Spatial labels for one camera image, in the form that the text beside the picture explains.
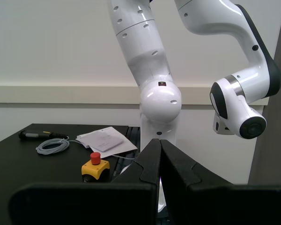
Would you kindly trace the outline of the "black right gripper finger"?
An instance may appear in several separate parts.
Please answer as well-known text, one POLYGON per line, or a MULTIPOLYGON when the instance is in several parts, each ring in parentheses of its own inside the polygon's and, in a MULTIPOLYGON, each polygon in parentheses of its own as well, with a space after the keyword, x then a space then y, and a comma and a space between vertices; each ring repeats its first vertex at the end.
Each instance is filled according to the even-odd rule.
POLYGON ((14 225, 154 225, 161 143, 153 139, 112 182, 39 183, 12 195, 14 225))
POLYGON ((175 225, 281 225, 281 185, 235 185, 166 140, 161 179, 175 225))

